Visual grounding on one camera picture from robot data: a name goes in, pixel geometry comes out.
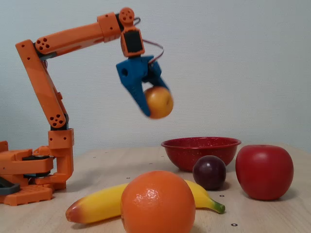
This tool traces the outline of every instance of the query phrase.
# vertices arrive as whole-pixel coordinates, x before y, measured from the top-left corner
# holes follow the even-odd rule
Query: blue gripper
[[[161,68],[158,62],[148,64],[151,59],[153,56],[129,58],[116,65],[122,85],[148,117],[151,113],[142,90],[142,82],[149,82],[153,86],[162,86],[168,89],[161,79]]]

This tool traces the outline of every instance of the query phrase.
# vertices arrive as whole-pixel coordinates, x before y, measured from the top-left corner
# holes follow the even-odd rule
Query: bowl rim
[[[221,145],[221,146],[210,146],[210,147],[179,147],[179,146],[169,146],[166,145],[166,143],[171,142],[171,141],[175,141],[175,140],[180,140],[180,139],[189,139],[189,138],[220,138],[220,139],[230,139],[235,141],[235,143],[232,144],[228,144],[228,145]],[[237,146],[239,144],[241,144],[242,142],[236,138],[232,138],[232,137],[181,137],[181,138],[174,138],[174,139],[170,139],[170,140],[166,140],[164,142],[161,143],[162,147],[165,148],[176,148],[176,149],[219,149],[219,148],[227,148],[227,147],[233,147],[233,146]]]

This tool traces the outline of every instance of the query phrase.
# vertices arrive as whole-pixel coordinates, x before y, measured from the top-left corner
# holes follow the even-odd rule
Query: white wall
[[[12,149],[48,142],[49,125],[15,43],[96,22],[131,7],[173,92],[172,114],[145,118],[122,87],[120,42],[49,60],[75,129],[75,154],[159,145],[187,136],[283,142],[311,152],[310,0],[12,0],[0,9],[0,140]],[[159,50],[146,46],[146,54]]]

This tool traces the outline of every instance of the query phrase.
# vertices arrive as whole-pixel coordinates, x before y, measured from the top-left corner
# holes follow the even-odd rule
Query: table surface
[[[294,180],[289,191],[278,201],[249,199],[237,181],[233,160],[227,167],[224,188],[209,192],[214,200],[226,206],[226,213],[197,210],[191,233],[311,232],[311,154],[285,144],[275,145],[286,149],[294,162]],[[50,201],[16,207],[0,204],[0,232],[124,233],[120,218],[85,226],[68,222],[65,211],[74,200],[127,183],[151,170],[171,171],[193,181],[191,173],[180,171],[170,162],[162,147],[93,150],[76,157],[74,169],[66,191],[54,193]]]

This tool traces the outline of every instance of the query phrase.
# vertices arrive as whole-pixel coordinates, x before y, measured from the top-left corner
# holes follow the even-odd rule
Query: apple
[[[152,119],[168,116],[173,110],[173,99],[168,89],[162,86],[151,87],[144,92]]]
[[[236,174],[249,197],[276,200],[290,188],[294,165],[291,156],[281,147],[248,145],[237,154]]]

